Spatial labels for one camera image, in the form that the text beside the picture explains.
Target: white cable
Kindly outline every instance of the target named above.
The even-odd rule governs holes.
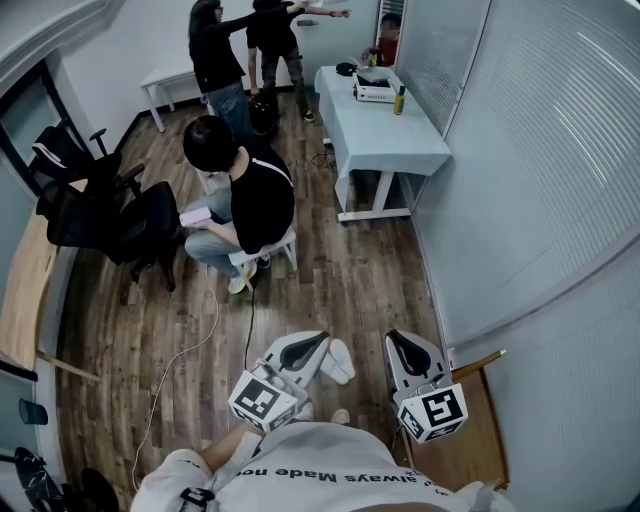
[[[164,384],[164,380],[167,378],[167,374],[169,373],[169,370],[171,369],[171,365],[180,356],[183,356],[187,352],[191,352],[192,350],[200,348],[207,341],[209,341],[211,339],[211,336],[213,336],[213,333],[216,330],[216,327],[218,325],[218,318],[220,317],[220,306],[218,304],[218,297],[216,297],[216,292],[213,290],[213,286],[211,286],[211,281],[209,280],[209,267],[207,267],[206,275],[207,275],[207,284],[209,285],[209,290],[211,290],[211,293],[213,294],[213,300],[216,303],[216,319],[213,322],[213,327],[211,328],[211,331],[209,332],[209,334],[207,334],[207,337],[205,339],[203,339],[200,343],[198,343],[197,345],[194,345],[191,348],[183,350],[182,352],[178,352],[175,356],[173,356],[171,358],[171,361],[169,361],[169,364],[167,365],[167,368],[165,369],[164,374],[162,375],[162,379],[160,379],[160,385],[158,386],[158,391],[156,392],[156,397],[153,400],[153,406],[151,407],[151,414],[149,415],[149,423],[147,425],[147,431],[144,434],[144,439],[140,443],[140,446],[138,446],[138,449],[136,450],[136,458],[133,461],[133,469],[131,469],[131,482],[133,483],[133,488],[136,491],[140,490],[140,488],[138,487],[138,484],[136,483],[136,476],[135,476],[136,475],[136,466],[138,465],[138,456],[140,455],[140,450],[144,446],[144,443],[147,441],[147,437],[149,437],[149,431],[151,430],[151,420],[153,420],[153,413],[156,412],[156,405],[158,403],[158,398],[160,397],[160,391],[162,390],[162,385]],[[202,308],[204,306],[204,302],[205,301],[203,299],[202,300],[202,305],[200,306],[200,313],[201,314],[202,314]]]

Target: white t-shirt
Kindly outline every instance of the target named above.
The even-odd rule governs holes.
[[[481,484],[457,494],[438,487],[396,466],[371,434],[326,423],[286,425],[264,440],[247,434],[215,476],[198,454],[178,450],[143,480],[132,512],[178,512],[189,487],[213,492],[207,512],[350,512],[407,503],[450,512],[514,511]]]

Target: robotic arm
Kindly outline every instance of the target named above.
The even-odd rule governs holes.
[[[263,432],[286,425],[309,402],[308,387],[327,357],[331,337],[307,331],[278,338],[251,371],[244,371],[229,398],[241,420]],[[440,350],[393,330],[385,339],[392,408],[419,443],[452,434],[469,417],[460,384]]]

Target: man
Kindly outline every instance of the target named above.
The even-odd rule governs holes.
[[[380,22],[380,39],[378,40],[378,46],[367,48],[362,53],[362,60],[367,62],[371,55],[376,55],[378,56],[379,66],[387,68],[395,66],[401,25],[402,18],[400,18],[400,16],[393,13],[385,14]]]
[[[187,127],[184,153],[200,172],[226,173],[231,180],[231,188],[219,188],[187,208],[207,207],[211,219],[193,226],[198,231],[187,238],[185,249],[193,259],[228,276],[229,293],[240,293],[245,281],[229,254],[256,254],[282,239],[293,221],[291,175],[271,147],[234,138],[227,124],[214,116],[200,117]],[[255,261],[244,268],[247,278],[255,272]]]
[[[280,0],[254,0],[253,8],[256,12],[272,10],[279,5],[284,5],[287,9],[293,2],[283,2]],[[298,41],[291,30],[291,22],[301,14],[315,14],[318,16],[331,16],[332,18],[348,18],[351,11],[329,11],[327,9],[317,9],[315,7],[305,7],[295,13],[289,14],[284,21],[282,17],[274,19],[271,23],[256,23],[247,28],[247,46],[249,47],[249,80],[251,81],[251,94],[257,95],[258,82],[256,78],[256,59],[258,48],[262,52],[262,80],[264,90],[275,100],[276,71],[278,61],[282,57],[289,69],[289,77],[293,82],[296,94],[296,102],[300,110],[300,115],[308,123],[315,121],[315,116],[309,110],[307,96],[304,91],[304,79],[302,78],[302,62]]]
[[[458,493],[398,467],[371,434],[332,423],[291,423],[262,439],[242,426],[199,454],[178,450],[147,476],[132,512],[510,512],[490,487]]]

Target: black hair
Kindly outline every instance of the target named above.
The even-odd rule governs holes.
[[[189,163],[204,172],[228,172],[238,156],[238,143],[227,123],[215,116],[202,116],[184,132],[182,144]]]
[[[393,30],[400,30],[400,26],[402,25],[402,18],[397,14],[393,14],[392,12],[385,14],[382,17],[382,21],[380,24],[387,23],[390,28]]]
[[[220,0],[198,0],[193,4],[189,15],[189,39],[193,39],[206,25],[218,23],[216,9],[220,6]]]
[[[275,9],[281,4],[281,0],[253,0],[253,8],[256,11]]]

